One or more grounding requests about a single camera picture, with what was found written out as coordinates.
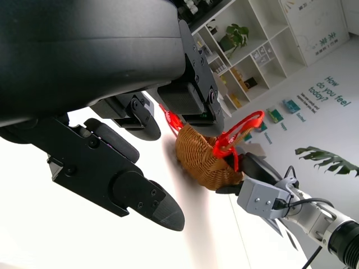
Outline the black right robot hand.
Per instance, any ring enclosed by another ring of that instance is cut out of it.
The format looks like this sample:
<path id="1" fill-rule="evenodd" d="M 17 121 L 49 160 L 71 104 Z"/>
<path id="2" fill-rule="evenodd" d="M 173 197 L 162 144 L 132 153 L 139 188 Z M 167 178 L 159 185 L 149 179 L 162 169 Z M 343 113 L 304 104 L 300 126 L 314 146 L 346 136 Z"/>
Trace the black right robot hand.
<path id="1" fill-rule="evenodd" d="M 225 157 L 224 159 L 231 168 L 237 164 L 239 172 L 243 172 L 249 178 L 271 185 L 276 185 L 283 179 L 269 163 L 253 153 L 248 152 L 237 157 L 237 161 L 233 157 Z"/>

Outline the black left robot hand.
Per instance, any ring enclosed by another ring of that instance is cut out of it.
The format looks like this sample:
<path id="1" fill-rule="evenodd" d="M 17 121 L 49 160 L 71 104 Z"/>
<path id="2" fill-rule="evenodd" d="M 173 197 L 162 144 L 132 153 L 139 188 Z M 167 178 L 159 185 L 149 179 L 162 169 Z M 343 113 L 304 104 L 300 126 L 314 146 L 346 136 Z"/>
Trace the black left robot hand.
<path id="1" fill-rule="evenodd" d="M 103 123 L 157 140 L 150 89 L 200 134 L 222 133 L 213 73 L 175 1 L 1 2 L 1 137 L 46 152 L 55 183 L 111 213 L 181 231 L 180 206 Z"/>

